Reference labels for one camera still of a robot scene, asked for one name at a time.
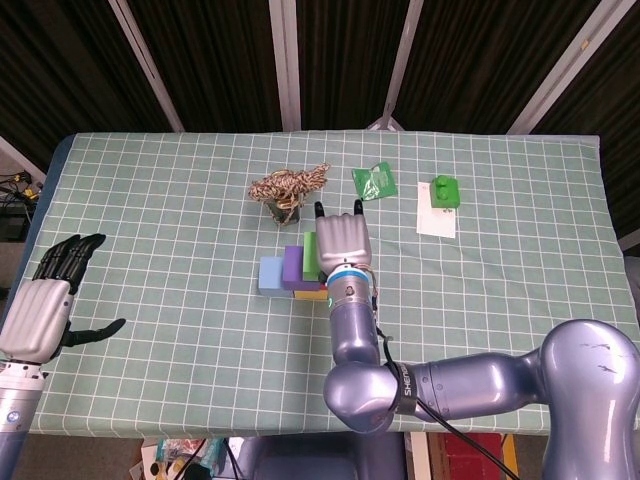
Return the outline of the green foam cube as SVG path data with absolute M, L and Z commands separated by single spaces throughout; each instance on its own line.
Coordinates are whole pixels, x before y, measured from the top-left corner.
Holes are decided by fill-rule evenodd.
M 317 282 L 320 268 L 317 260 L 316 233 L 305 232 L 303 236 L 303 280 Z

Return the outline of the white frame post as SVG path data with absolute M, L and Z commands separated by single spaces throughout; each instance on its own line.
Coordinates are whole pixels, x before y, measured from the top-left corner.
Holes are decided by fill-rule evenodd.
M 140 65 L 151 90 L 174 132 L 184 132 L 184 125 L 174 106 L 151 51 L 127 0 L 108 0 L 120 28 Z
M 623 20 L 636 0 L 600 0 L 507 131 L 529 135 Z
M 397 105 L 397 100 L 403 83 L 423 5 L 424 0 L 409 0 L 409 5 L 381 117 L 393 117 L 393 112 Z
M 44 184 L 46 173 L 17 150 L 10 142 L 0 135 L 0 159 L 11 160 L 29 172 L 37 183 Z
M 301 94 L 296 0 L 269 0 L 282 128 L 300 131 Z

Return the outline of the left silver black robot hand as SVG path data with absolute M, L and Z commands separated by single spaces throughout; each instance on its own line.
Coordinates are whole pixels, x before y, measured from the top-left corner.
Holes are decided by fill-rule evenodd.
M 42 256 L 32 278 L 18 289 L 0 330 L 0 352 L 18 363 L 43 365 L 64 348 L 97 343 L 118 333 L 124 318 L 97 330 L 71 329 L 70 311 L 89 260 L 106 240 L 78 234 Z

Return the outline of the black device box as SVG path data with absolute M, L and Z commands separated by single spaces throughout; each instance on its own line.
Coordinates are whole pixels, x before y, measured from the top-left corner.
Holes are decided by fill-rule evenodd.
M 29 226 L 29 220 L 24 214 L 0 213 L 0 243 L 24 242 Z

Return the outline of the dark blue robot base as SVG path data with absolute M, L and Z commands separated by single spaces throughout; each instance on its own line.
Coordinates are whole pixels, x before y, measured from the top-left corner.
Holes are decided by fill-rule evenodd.
M 246 480 L 407 480 L 400 433 L 251 437 L 236 458 Z

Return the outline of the green checked tablecloth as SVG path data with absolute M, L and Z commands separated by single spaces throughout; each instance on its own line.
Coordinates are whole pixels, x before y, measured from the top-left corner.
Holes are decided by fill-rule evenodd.
M 322 398 L 331 369 L 325 302 L 258 291 L 262 257 L 314 227 L 306 201 L 279 227 L 252 182 L 329 165 L 315 197 L 349 211 L 352 170 L 389 163 L 398 193 L 365 204 L 392 355 L 422 363 L 520 355 L 560 322 L 595 318 L 640 346 L 594 136 L 430 132 L 84 133 L 56 148 L 19 281 L 73 235 L 102 233 L 71 313 L 117 318 L 112 338 L 47 366 L 39 433 L 284 433 L 341 428 Z M 418 234 L 417 186 L 458 181 L 454 239 Z

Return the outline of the light blue foam cube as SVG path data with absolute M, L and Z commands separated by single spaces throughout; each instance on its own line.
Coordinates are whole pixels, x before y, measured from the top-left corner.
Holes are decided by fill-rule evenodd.
M 263 296 L 286 297 L 288 291 L 282 284 L 283 259 L 267 256 L 260 259 L 258 290 Z

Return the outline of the green foil packet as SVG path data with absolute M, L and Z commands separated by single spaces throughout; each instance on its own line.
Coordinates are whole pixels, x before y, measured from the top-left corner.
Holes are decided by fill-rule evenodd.
M 352 179 L 357 195 L 362 201 L 387 198 L 398 193 L 391 167 L 386 161 L 368 169 L 354 168 Z

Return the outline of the green toy building brick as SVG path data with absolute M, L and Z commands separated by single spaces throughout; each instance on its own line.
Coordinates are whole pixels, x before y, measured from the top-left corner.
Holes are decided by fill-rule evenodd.
M 451 176 L 439 175 L 430 185 L 431 206 L 438 209 L 457 209 L 460 206 L 458 181 Z

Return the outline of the yellow bar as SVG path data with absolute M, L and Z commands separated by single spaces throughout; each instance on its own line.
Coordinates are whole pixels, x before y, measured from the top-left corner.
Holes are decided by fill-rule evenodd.
M 502 457 L 504 465 L 513 474 L 519 476 L 515 436 L 513 434 L 506 434 L 502 436 Z

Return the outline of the purple foam cube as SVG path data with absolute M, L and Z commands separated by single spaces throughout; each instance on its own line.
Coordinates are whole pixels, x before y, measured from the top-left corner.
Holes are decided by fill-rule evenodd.
M 318 291 L 318 281 L 307 281 L 303 274 L 304 252 L 302 246 L 286 246 L 284 251 L 282 285 L 290 291 Z

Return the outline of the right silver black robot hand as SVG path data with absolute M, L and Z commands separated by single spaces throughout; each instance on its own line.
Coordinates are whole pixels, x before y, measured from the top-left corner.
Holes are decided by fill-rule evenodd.
M 354 202 L 352 213 L 327 216 L 321 201 L 314 203 L 316 258 L 329 276 L 341 265 L 370 265 L 372 248 L 363 203 Z

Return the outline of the white paper card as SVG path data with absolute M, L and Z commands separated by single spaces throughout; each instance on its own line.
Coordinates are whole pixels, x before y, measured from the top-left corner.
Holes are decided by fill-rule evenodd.
M 417 233 L 454 239 L 456 237 L 456 210 L 433 207 L 429 183 L 419 182 L 417 194 Z

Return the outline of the colourful printed bag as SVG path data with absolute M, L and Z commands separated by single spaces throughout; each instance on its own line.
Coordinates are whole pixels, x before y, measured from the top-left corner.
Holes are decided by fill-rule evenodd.
M 220 439 L 145 440 L 134 480 L 214 480 L 224 469 Z

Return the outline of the white table leg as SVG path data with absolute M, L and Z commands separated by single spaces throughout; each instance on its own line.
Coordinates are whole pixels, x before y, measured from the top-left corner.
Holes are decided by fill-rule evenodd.
M 424 432 L 411 432 L 409 438 L 414 480 L 432 480 L 427 435 Z

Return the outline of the red box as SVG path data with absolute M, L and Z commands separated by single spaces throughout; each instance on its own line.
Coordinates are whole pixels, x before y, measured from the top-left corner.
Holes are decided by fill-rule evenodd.
M 498 459 L 502 459 L 501 435 L 469 433 L 468 436 Z M 504 480 L 504 474 L 491 460 L 453 434 L 444 434 L 449 480 Z

